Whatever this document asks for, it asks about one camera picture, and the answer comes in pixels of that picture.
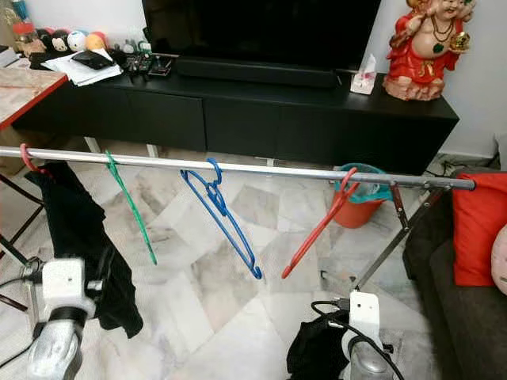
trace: red statue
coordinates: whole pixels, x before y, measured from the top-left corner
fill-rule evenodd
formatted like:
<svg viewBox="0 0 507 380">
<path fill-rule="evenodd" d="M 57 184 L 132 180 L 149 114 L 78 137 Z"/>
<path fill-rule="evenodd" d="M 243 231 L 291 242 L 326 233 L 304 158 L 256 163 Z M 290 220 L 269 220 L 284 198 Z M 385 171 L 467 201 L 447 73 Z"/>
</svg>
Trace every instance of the red statue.
<svg viewBox="0 0 507 380">
<path fill-rule="evenodd" d="M 391 68 L 383 86 L 393 97 L 430 101 L 444 89 L 444 69 L 454 70 L 468 50 L 463 23 L 476 0 L 407 0 L 412 12 L 396 23 L 391 38 Z"/>
</svg>

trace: soundbar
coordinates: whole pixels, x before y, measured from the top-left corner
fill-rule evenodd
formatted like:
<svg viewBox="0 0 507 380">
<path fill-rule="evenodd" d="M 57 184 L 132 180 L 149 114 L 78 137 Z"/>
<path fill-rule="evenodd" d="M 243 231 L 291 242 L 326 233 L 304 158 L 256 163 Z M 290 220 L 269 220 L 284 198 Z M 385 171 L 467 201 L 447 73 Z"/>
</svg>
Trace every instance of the soundbar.
<svg viewBox="0 0 507 380">
<path fill-rule="evenodd" d="M 293 66 L 282 63 L 243 62 L 230 59 L 210 59 L 180 56 L 176 71 L 189 77 L 229 79 L 242 82 L 274 83 L 332 89 L 337 76 L 332 70 Z"/>
</svg>

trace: marble floor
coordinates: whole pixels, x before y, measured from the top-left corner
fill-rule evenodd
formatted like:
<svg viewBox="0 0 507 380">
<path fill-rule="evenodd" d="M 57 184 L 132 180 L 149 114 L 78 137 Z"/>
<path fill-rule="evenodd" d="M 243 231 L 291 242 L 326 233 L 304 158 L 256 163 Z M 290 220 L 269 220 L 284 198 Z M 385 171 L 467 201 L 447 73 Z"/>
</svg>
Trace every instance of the marble floor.
<svg viewBox="0 0 507 380">
<path fill-rule="evenodd" d="M 147 154 L 142 145 L 101 144 L 113 153 Z M 80 142 L 70 145 L 70 149 L 85 149 Z M 165 149 L 160 154 L 265 163 L 256 158 L 181 150 Z M 333 185 L 322 180 L 224 174 L 224 198 L 264 274 L 263 279 L 256 280 L 178 171 L 121 166 L 120 175 L 147 224 L 158 257 L 154 266 L 127 201 L 108 170 L 85 163 L 72 163 L 71 167 L 105 209 L 106 232 L 132 268 L 136 301 L 144 319 L 143 330 L 130 340 L 122 329 L 105 331 L 97 321 L 89 321 L 82 342 L 84 360 L 79 380 L 285 380 L 289 377 L 285 359 L 299 324 L 316 318 L 310 303 L 347 295 L 349 277 L 359 273 L 398 228 L 391 202 L 358 230 L 331 223 L 292 275 L 282 280 L 280 274 L 293 253 L 330 206 Z M 211 172 L 204 175 L 212 178 Z M 13 180 L 40 194 L 21 174 Z M 419 195 L 414 190 L 402 191 L 407 208 Z M 8 237 L 34 209 L 3 185 L 0 207 L 0 228 Z M 44 213 L 16 246 L 27 257 L 51 257 Z M 364 290 L 379 296 L 383 340 L 395 346 L 395 362 L 405 378 L 438 379 L 429 327 L 402 265 L 402 246 Z M 333 279 L 321 281 L 321 268 Z M 0 260 L 2 279 L 16 276 L 19 269 L 9 256 Z M 5 294 L 27 302 L 22 285 L 6 288 Z M 0 304 L 0 361 L 29 341 L 26 315 Z M 0 378 L 23 379 L 25 366 L 26 355 L 0 369 Z"/>
</svg>

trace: red cushion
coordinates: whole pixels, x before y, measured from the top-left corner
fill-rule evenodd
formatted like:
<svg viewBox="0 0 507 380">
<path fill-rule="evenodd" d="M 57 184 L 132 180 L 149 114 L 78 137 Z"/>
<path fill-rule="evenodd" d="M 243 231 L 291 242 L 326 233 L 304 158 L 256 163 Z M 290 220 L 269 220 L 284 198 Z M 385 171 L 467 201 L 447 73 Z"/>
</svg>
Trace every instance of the red cushion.
<svg viewBox="0 0 507 380">
<path fill-rule="evenodd" d="M 491 249 L 507 224 L 507 173 L 462 173 L 473 192 L 454 190 L 454 280 L 462 287 L 492 287 Z"/>
</svg>

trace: black tv cabinet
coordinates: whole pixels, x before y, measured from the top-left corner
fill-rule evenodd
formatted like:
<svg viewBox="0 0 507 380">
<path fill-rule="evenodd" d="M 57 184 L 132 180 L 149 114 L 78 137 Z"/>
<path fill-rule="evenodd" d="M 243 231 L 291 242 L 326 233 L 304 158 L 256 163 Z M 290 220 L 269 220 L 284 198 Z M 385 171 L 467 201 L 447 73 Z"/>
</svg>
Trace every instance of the black tv cabinet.
<svg viewBox="0 0 507 380">
<path fill-rule="evenodd" d="M 459 121 L 445 99 L 371 96 L 171 74 L 67 83 L 15 128 L 318 164 L 363 162 L 421 174 Z"/>
</svg>

